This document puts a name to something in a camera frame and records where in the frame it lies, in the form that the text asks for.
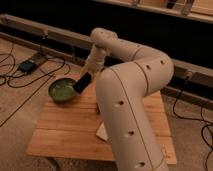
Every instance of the black cable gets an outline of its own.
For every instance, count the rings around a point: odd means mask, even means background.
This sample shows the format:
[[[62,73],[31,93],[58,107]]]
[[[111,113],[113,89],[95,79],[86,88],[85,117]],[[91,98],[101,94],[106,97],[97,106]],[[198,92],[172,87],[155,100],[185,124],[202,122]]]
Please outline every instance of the black cable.
[[[175,102],[173,104],[173,114],[179,118],[179,119],[183,119],[183,120],[192,120],[192,121],[200,121],[200,122],[204,122],[204,126],[202,127],[201,129],[201,137],[203,139],[203,141],[205,142],[205,144],[210,148],[210,151],[205,159],[205,162],[204,162],[204,167],[205,167],[205,171],[208,171],[208,160],[211,156],[211,154],[213,153],[213,131],[210,129],[210,127],[213,126],[213,122],[211,121],[208,121],[204,118],[203,116],[203,109],[204,107],[209,103],[210,100],[207,100],[202,106],[201,106],[201,110],[200,110],[200,116],[201,118],[192,118],[192,117],[184,117],[184,116],[181,116],[179,115],[176,111],[175,111],[175,107],[177,105],[177,102],[178,100],[180,99],[181,95],[183,94],[184,90],[185,90],[185,87],[186,85],[188,84],[188,81],[189,79],[187,78],[185,80],[185,83],[184,83],[184,87],[180,90],[180,92],[178,93],[176,99],[175,99]],[[205,130],[208,130],[210,136],[211,136],[211,143],[208,142],[207,138],[204,136],[204,132]]]
[[[212,155],[212,153],[213,153],[213,149],[211,149],[211,150],[209,151],[209,153],[208,153],[208,155],[207,155],[207,157],[206,157],[206,160],[205,160],[205,163],[204,163],[204,165],[205,165],[205,170],[206,170],[206,171],[209,171],[209,168],[208,168],[208,161],[209,161],[209,158],[210,158],[210,156]]]
[[[47,59],[47,61],[50,61],[50,62],[54,62],[54,63],[62,63],[61,61],[55,61],[55,60],[51,60],[51,59],[53,59],[53,58],[50,58],[50,57],[46,57],[46,59]],[[71,66],[68,64],[68,63],[66,63],[65,62],[65,65],[67,66],[67,72],[65,72],[64,73],[64,75],[67,75],[67,74],[69,74],[70,73],[70,71],[72,70],[72,68],[71,68]],[[43,74],[48,74],[48,73],[46,73],[43,69],[41,69],[41,68],[39,68],[39,70],[43,73]]]
[[[0,124],[0,128],[2,126],[4,126],[8,120],[10,120],[15,114],[16,112],[21,109],[52,77],[48,77],[47,80],[45,80],[27,99],[24,100],[24,102],[17,108],[14,110],[14,112],[12,112],[5,120],[4,122],[2,122]]]
[[[38,77],[38,78],[36,78],[36,79],[30,81],[30,82],[27,83],[27,84],[24,84],[24,85],[12,85],[11,82],[12,82],[13,80],[15,80],[14,75],[12,75],[13,77],[9,77],[9,79],[8,79],[8,81],[7,81],[7,85],[8,85],[9,87],[11,87],[11,88],[23,88],[23,87],[29,86],[29,85],[33,84],[34,82],[40,80],[41,78],[44,78],[44,77],[46,77],[46,76],[48,76],[48,75],[50,75],[50,74],[52,74],[52,73],[54,73],[54,72],[60,70],[61,68],[63,68],[64,65],[65,65],[65,60],[64,60],[63,58],[61,58],[61,59],[63,60],[63,62],[62,62],[62,65],[61,65],[59,68],[56,68],[56,69],[54,69],[54,70],[52,70],[52,71],[50,71],[50,72],[48,72],[48,73],[46,73],[46,74],[44,74],[44,75]]]
[[[185,80],[185,84],[184,84],[184,87],[180,90],[180,92],[178,93],[176,99],[175,99],[175,102],[174,102],[174,105],[173,105],[173,114],[179,118],[179,119],[186,119],[186,120],[192,120],[192,121],[200,121],[200,122],[207,122],[209,124],[213,124],[213,122],[210,122],[208,120],[205,120],[204,118],[192,118],[192,117],[185,117],[185,116],[181,116],[179,115],[176,111],[175,111],[175,108],[176,108],[176,105],[177,105],[177,102],[180,100],[180,97],[181,95],[183,94],[184,90],[185,90],[185,87],[188,83],[188,79]]]

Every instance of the metal bracket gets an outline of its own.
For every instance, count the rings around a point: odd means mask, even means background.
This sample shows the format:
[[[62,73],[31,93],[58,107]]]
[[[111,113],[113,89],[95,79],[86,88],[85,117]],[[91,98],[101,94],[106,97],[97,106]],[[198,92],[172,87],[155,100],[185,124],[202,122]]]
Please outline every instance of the metal bracket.
[[[181,13],[183,15],[188,15],[191,12],[192,6],[195,0],[187,0],[185,6],[183,7]]]

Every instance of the wire on floor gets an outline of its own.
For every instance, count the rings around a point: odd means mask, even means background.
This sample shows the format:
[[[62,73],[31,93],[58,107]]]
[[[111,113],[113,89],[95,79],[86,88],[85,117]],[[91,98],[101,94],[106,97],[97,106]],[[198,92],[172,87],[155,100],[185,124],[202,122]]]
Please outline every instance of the wire on floor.
[[[180,100],[184,90],[185,90],[185,87],[187,86],[188,84],[188,81],[189,79],[186,78],[185,80],[185,83],[184,83],[184,86],[183,88],[180,90],[180,92],[178,93],[176,99],[175,99],[175,102],[173,104],[173,114],[179,118],[179,119],[183,119],[183,120],[191,120],[191,121],[199,121],[199,122],[202,122],[204,123],[204,126],[202,127],[201,129],[201,137],[203,139],[203,141],[205,142],[205,144],[210,148],[210,151],[209,153],[207,154],[206,158],[205,158],[205,161],[204,161],[204,168],[205,168],[205,171],[209,171],[208,169],[208,161],[209,161],[209,158],[211,157],[212,153],[213,153],[213,131],[211,129],[211,127],[213,127],[213,122],[207,120],[204,118],[204,113],[203,113],[203,109],[206,107],[206,105],[210,102],[210,100],[207,100],[202,106],[201,106],[201,110],[200,110],[200,118],[193,118],[193,117],[185,117],[185,116],[182,116],[180,114],[178,114],[175,110],[176,106],[177,106],[177,103],[178,101]],[[209,142],[209,139],[205,136],[205,130],[208,130],[208,133],[210,135],[210,139],[211,139],[211,143]]]

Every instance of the cable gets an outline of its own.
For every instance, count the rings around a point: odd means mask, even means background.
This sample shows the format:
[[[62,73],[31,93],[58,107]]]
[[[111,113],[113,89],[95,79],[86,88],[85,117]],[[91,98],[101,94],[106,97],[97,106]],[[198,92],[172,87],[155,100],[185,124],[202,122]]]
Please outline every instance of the cable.
[[[24,85],[12,85],[12,84],[11,84],[11,82],[15,79],[15,78],[14,78],[14,74],[15,74],[16,72],[14,72],[13,75],[12,75],[12,77],[9,77],[9,79],[8,79],[8,81],[7,81],[7,85],[8,85],[9,87],[11,87],[11,88],[23,88],[23,87],[29,86],[29,85],[33,84],[34,82],[40,80],[41,78],[44,78],[44,77],[46,77],[46,76],[48,76],[48,75],[50,75],[50,74],[52,74],[52,73],[54,73],[54,72],[60,70],[61,68],[64,67],[64,65],[65,65],[65,60],[63,59],[62,65],[61,65],[59,68],[56,68],[56,69],[54,69],[54,70],[52,70],[52,71],[50,71],[50,72],[48,72],[48,73],[46,73],[46,74],[44,74],[44,75],[42,75],[42,76],[40,76],[40,77],[34,79],[34,80],[32,80],[32,81],[30,81],[29,83],[24,84]]]
[[[14,110],[14,112],[12,112],[5,120],[4,122],[2,122],[0,124],[0,128],[3,127],[8,120],[10,120],[15,114],[16,112],[21,109],[52,77],[48,77],[47,80],[45,80],[27,99],[24,100],[24,102],[17,108]]]
[[[213,127],[213,122],[211,121],[208,121],[204,118],[204,113],[203,113],[203,109],[204,107],[210,102],[210,100],[207,100],[202,106],[201,106],[201,109],[200,109],[200,116],[201,118],[192,118],[192,117],[184,117],[184,116],[181,116],[179,115],[176,111],[175,111],[175,107],[177,105],[177,102],[178,100],[180,99],[181,95],[183,94],[183,91],[185,90],[185,87],[186,85],[188,84],[188,81],[189,79],[186,78],[185,80],[185,83],[184,83],[184,87],[180,90],[180,92],[178,93],[176,99],[175,99],[175,102],[173,104],[173,114],[179,118],[179,119],[184,119],[184,120],[192,120],[192,121],[200,121],[200,122],[204,122],[204,126],[202,127],[201,129],[201,137],[203,139],[203,141],[205,142],[205,144],[210,148],[210,151],[205,159],[205,162],[204,162],[204,168],[205,168],[205,171],[208,171],[208,161],[209,161],[209,158],[211,156],[211,154],[213,153],[213,131],[210,129],[210,127]],[[208,142],[207,138],[205,137],[205,130],[208,130],[209,134],[210,134],[210,137],[211,137],[211,143]]]
[[[185,90],[185,87],[186,87],[188,81],[189,81],[188,79],[185,80],[184,87],[180,90],[180,92],[178,93],[178,95],[177,95],[177,97],[176,97],[176,99],[175,99],[175,102],[174,102],[173,108],[172,108],[173,114],[174,114],[177,118],[179,118],[179,119],[186,119],[186,120],[207,122],[207,123],[209,123],[209,124],[213,124],[213,122],[210,122],[210,121],[208,121],[208,120],[205,120],[204,118],[192,118],[192,117],[184,117],[184,116],[181,116],[181,115],[179,115],[179,114],[175,111],[177,102],[178,102],[178,100],[180,100],[180,97],[181,97],[181,95],[183,94],[183,92],[184,92],[184,90]]]

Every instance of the electrical outlet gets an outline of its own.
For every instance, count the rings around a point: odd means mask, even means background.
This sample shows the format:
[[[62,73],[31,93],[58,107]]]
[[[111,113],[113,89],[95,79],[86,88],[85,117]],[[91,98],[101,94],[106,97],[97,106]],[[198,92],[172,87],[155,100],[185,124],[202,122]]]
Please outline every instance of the electrical outlet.
[[[195,72],[192,70],[186,70],[185,74],[184,74],[184,79],[188,79],[191,80],[192,77],[194,76]]]

